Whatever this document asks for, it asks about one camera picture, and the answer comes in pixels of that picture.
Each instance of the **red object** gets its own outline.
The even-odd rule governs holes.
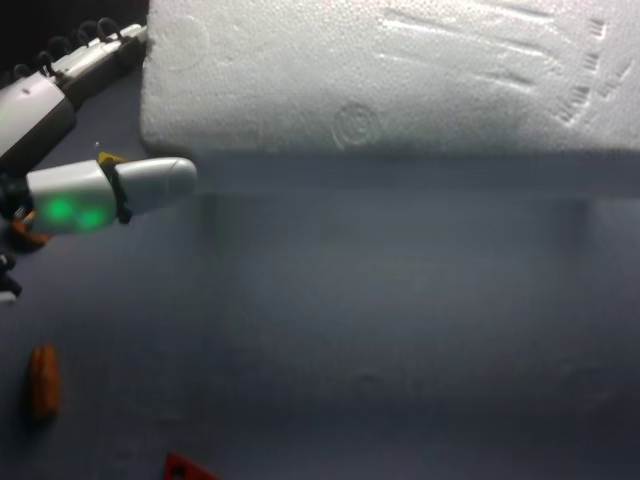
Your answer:
[[[175,453],[167,455],[164,470],[165,480],[220,480],[218,477],[205,472],[197,465],[185,460]]]

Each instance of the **green light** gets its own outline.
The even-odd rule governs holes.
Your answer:
[[[102,227],[107,220],[103,210],[89,210],[78,218],[78,224],[83,230],[95,230]]]
[[[73,217],[73,205],[65,198],[58,198],[49,203],[46,212],[53,222],[68,222]]]

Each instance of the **styrofoam block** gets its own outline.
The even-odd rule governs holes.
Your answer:
[[[142,133],[203,157],[635,151],[638,20],[637,0],[153,0]]]

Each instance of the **gray table surface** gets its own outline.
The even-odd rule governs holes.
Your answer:
[[[44,165],[144,157],[139,77]],[[640,203],[207,194],[21,259],[2,478],[611,479],[640,472]],[[32,348],[63,412],[32,432]]]

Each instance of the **yellow object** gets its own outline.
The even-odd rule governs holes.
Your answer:
[[[35,420],[47,420],[60,411],[60,371],[52,345],[33,350],[29,366],[31,413]]]
[[[98,163],[104,163],[107,160],[113,160],[116,163],[126,163],[129,161],[126,158],[119,157],[112,153],[100,152],[100,155],[98,155]]]

